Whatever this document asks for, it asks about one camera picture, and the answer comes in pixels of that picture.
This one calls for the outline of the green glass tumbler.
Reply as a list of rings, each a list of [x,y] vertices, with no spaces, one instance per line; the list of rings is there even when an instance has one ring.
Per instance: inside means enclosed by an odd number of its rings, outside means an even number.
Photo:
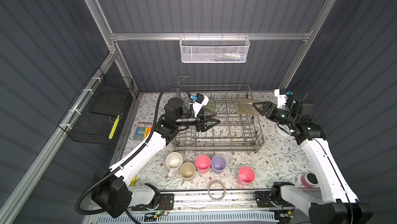
[[[205,117],[215,117],[217,115],[216,113],[216,101],[214,99],[209,99],[207,105],[203,107],[204,110],[204,116]]]

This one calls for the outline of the yellow glass tumbler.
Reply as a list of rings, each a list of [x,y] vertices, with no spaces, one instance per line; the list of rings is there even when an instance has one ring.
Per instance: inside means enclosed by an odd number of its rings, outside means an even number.
[[[253,103],[259,103],[257,100],[248,98],[238,98],[235,103],[235,112],[249,116],[260,116],[261,114],[253,107]]]

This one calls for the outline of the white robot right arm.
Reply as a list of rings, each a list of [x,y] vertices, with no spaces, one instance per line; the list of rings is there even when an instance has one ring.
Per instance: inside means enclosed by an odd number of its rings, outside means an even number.
[[[330,151],[322,128],[311,116],[301,115],[303,104],[294,104],[289,111],[265,101],[252,106],[262,116],[288,126],[292,136],[305,152],[318,181],[321,199],[298,189],[289,182],[275,182],[268,201],[276,206],[291,204],[305,213],[313,224],[366,224],[373,212],[359,200],[340,171]]]

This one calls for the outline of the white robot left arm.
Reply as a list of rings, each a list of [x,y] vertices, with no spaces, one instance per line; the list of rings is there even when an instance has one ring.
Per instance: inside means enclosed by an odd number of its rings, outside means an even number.
[[[189,100],[189,105],[185,106],[181,98],[169,99],[165,113],[156,120],[150,134],[119,162],[96,172],[91,199],[101,207],[101,213],[117,218],[137,205],[157,206],[160,192],[154,186],[145,184],[134,189],[130,185],[137,173],[183,128],[194,126],[198,132],[206,132],[220,123],[204,114],[203,107],[209,102],[207,96],[199,93]]]

